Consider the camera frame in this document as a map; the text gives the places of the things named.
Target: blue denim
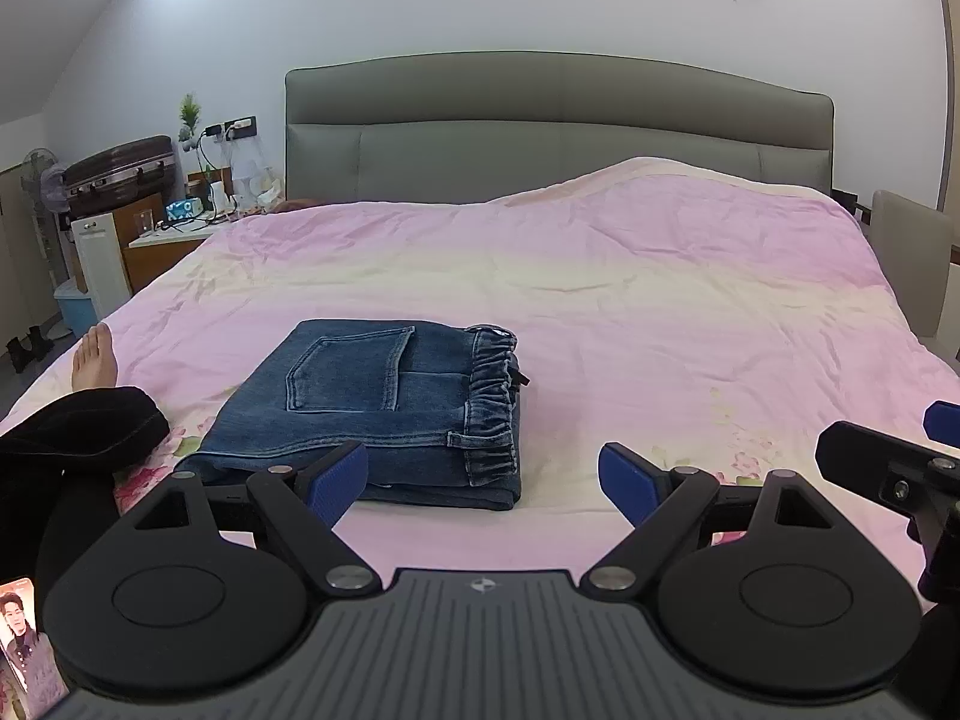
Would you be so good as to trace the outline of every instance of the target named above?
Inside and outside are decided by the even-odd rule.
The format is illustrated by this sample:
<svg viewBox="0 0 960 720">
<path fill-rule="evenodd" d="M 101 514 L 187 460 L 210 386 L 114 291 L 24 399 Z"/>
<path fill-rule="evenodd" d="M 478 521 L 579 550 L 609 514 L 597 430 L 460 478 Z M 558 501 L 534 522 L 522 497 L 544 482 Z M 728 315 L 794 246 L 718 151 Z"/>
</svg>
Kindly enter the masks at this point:
<svg viewBox="0 0 960 720">
<path fill-rule="evenodd" d="M 232 483 L 366 445 L 361 498 L 512 509 L 520 498 L 515 336 L 435 322 L 301 322 L 178 468 Z"/>
</svg>

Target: black boots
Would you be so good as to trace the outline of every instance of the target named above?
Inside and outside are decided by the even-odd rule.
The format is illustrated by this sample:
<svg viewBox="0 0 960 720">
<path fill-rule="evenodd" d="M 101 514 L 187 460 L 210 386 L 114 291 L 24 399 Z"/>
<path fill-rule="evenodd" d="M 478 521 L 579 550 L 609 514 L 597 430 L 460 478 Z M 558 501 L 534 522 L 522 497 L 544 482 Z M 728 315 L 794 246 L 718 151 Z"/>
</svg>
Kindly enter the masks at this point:
<svg viewBox="0 0 960 720">
<path fill-rule="evenodd" d="M 46 357 L 53 347 L 54 343 L 52 341 L 43 338 L 40 327 L 34 325 L 30 328 L 30 351 L 34 353 L 34 357 L 36 357 L 37 360 L 42 360 Z"/>
<path fill-rule="evenodd" d="M 10 353 L 13 370 L 17 373 L 23 373 L 24 368 L 34 360 L 34 353 L 30 349 L 23 348 L 20 338 L 11 338 L 7 344 L 7 351 Z"/>
<path fill-rule="evenodd" d="M 52 341 L 43 338 L 40 327 L 34 325 L 30 328 L 30 348 L 25 349 L 20 343 L 20 338 L 11 338 L 7 344 L 7 351 L 10 353 L 10 359 L 13 363 L 13 370 L 17 373 L 23 373 L 27 365 L 33 360 L 42 360 L 54 347 Z"/>
</svg>

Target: metal screw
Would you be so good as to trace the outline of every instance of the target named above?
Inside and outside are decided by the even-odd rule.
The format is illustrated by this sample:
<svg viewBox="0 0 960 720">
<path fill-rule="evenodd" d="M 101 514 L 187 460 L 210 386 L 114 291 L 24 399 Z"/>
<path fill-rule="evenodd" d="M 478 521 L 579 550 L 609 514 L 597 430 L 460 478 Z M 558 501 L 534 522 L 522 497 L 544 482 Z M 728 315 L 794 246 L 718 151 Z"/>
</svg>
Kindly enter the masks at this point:
<svg viewBox="0 0 960 720">
<path fill-rule="evenodd" d="M 637 581 L 637 575 L 620 565 L 601 565 L 590 572 L 589 579 L 601 590 L 625 590 Z"/>
<path fill-rule="evenodd" d="M 362 590 L 373 581 L 373 572 L 362 565 L 338 565 L 326 572 L 326 583 L 338 590 Z"/>
</svg>

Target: pink bedsheet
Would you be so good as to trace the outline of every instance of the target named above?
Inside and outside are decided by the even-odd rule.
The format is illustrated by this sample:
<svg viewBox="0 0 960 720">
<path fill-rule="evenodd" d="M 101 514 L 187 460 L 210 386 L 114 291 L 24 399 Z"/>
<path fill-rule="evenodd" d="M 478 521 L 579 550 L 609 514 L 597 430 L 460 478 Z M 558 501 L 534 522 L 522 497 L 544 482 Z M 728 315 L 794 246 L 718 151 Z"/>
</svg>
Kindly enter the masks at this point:
<svg viewBox="0 0 960 720">
<path fill-rule="evenodd" d="M 234 224 L 109 318 L 120 384 L 173 425 L 120 480 L 122 508 L 311 317 L 489 322 L 520 339 L 520 504 L 355 505 L 337 531 L 385 578 L 405 565 L 579 576 L 629 531 L 596 480 L 609 440 L 728 484 L 798 470 L 909 579 L 923 565 L 904 521 L 824 483 L 813 448 L 837 419 L 922 442 L 923 411 L 960 402 L 960 380 L 911 335 L 856 223 L 822 194 L 643 158 L 481 205 Z M 68 387 L 64 355 L 0 432 Z"/>
</svg>

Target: bedside table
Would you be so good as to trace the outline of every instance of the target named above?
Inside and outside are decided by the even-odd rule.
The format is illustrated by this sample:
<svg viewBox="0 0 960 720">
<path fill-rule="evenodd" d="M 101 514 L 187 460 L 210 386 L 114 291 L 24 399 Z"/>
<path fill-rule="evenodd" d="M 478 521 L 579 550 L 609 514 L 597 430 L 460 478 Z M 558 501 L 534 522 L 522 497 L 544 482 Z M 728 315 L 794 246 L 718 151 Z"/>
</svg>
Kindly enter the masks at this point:
<svg viewBox="0 0 960 720">
<path fill-rule="evenodd" d="M 206 224 L 203 220 L 189 221 L 166 230 L 155 230 L 129 242 L 123 249 L 123 260 L 133 293 L 140 292 L 217 230 L 230 224 L 229 221 L 218 224 Z"/>
</svg>

